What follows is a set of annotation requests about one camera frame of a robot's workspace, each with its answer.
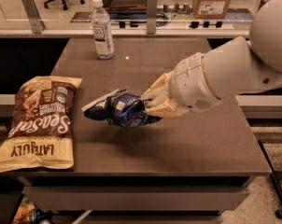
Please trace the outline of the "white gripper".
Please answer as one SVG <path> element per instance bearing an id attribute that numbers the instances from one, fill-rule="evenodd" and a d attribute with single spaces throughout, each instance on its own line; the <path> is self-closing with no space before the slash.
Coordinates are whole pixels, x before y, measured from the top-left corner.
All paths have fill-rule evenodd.
<path id="1" fill-rule="evenodd" d="M 204 112 L 221 104 L 204 73 L 204 55 L 197 52 L 162 74 L 141 96 L 151 116 L 179 117 L 189 111 Z"/>

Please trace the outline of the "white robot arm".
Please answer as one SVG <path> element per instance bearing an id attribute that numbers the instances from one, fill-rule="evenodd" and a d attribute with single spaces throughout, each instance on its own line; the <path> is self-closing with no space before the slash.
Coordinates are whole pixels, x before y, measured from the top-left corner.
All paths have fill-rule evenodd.
<path id="1" fill-rule="evenodd" d="M 207 53 L 197 52 L 161 75 L 141 96 L 145 112 L 177 117 L 204 112 L 231 96 L 282 88 L 282 0 L 259 9 L 249 39 L 238 36 Z"/>

